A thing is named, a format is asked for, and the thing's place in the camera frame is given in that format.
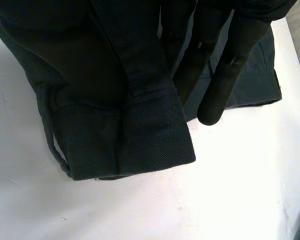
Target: dark garment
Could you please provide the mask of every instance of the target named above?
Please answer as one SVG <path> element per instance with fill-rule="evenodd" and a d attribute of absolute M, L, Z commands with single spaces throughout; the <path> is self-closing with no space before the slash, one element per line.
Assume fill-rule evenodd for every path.
<path fill-rule="evenodd" d="M 20 28 L 39 30 L 42 34 L 42 31 L 81 27 L 84 18 L 82 9 L 85 7 L 77 6 L 79 1 L 75 5 L 67 1 L 57 2 L 60 4 L 57 10 L 71 9 L 71 20 L 67 11 L 60 15 L 66 16 L 66 20 L 59 18 L 49 4 L 42 5 L 42 11 L 31 12 L 25 11 L 23 4 L 18 8 L 19 1 L 0 1 L 0 17 L 3 18 L 0 38 L 24 68 L 37 95 L 48 146 L 62 170 L 74 180 L 114 180 L 193 162 L 195 154 L 182 106 L 156 37 L 158 5 L 150 0 L 93 1 L 93 6 L 88 5 L 88 9 L 92 10 L 90 18 L 95 24 L 101 22 L 100 27 L 109 39 L 110 48 L 127 76 L 127 97 L 118 108 L 103 107 L 99 102 L 85 99 L 62 74 L 62 64 L 52 66 L 55 62 L 49 63 L 51 58 L 44 51 L 37 52 L 35 45 L 29 45 L 21 30 L 13 31 Z M 81 1 L 80 4 L 85 6 L 86 2 Z M 75 6 L 78 7 L 78 15 L 73 11 Z M 18 10 L 25 13 L 22 18 L 15 18 Z M 45 15 L 50 11 L 53 11 L 49 15 L 51 19 Z M 265 59 L 256 58 L 255 61 L 257 66 Z M 256 70 L 254 65 L 248 69 Z M 250 79 L 243 84 L 248 86 Z M 259 84 L 261 88 L 267 88 L 265 81 Z M 263 101 L 272 101 L 273 95 L 269 96 L 266 95 Z M 248 104 L 258 101 L 260 103 L 259 99 L 250 100 Z M 235 104 L 245 105 L 247 102 L 236 99 Z M 56 150 L 54 135 L 66 159 Z"/>
<path fill-rule="evenodd" d="M 99 102 L 85 99 L 68 84 L 61 74 L 71 70 L 63 69 L 63 61 L 68 59 L 61 59 L 57 64 L 52 62 L 58 71 L 36 55 L 51 61 L 49 54 L 36 51 L 37 46 L 47 46 L 46 39 L 38 37 L 33 44 L 28 34 L 1 17 L 0 38 L 25 70 L 37 96 L 48 146 L 69 177 L 114 180 L 195 160 L 185 116 L 160 42 L 156 32 L 150 34 L 148 31 L 153 27 L 152 22 L 144 23 L 144 30 L 134 35 L 130 35 L 131 29 L 126 30 L 128 26 L 118 29 L 123 37 L 115 47 L 125 51 L 119 60 L 128 75 L 129 90 L 120 108 L 104 108 Z M 94 18 L 96 15 L 92 20 L 97 23 L 98 19 Z M 148 45 L 143 45 L 147 41 L 153 46 L 153 54 L 149 54 L 152 49 L 149 50 Z M 156 67 L 151 69 L 148 63 Z M 54 135 L 66 159 L 56 150 Z"/>

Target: white table surface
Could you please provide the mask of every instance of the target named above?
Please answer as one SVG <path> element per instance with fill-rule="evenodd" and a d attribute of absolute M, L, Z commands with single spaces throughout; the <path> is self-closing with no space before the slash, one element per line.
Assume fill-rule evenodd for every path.
<path fill-rule="evenodd" d="M 291 240 L 300 214 L 300 65 L 272 24 L 282 101 L 189 123 L 193 164 L 73 181 L 48 150 L 35 94 L 0 41 L 0 240 Z"/>

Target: white background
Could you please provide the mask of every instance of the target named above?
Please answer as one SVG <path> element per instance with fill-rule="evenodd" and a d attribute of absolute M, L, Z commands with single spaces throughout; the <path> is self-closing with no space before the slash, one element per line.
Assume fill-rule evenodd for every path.
<path fill-rule="evenodd" d="M 48 150 L 36 98 L 0 41 L 0 240 L 292 240 L 300 223 L 300 65 L 272 24 L 283 100 L 189 123 L 195 163 L 73 181 Z"/>

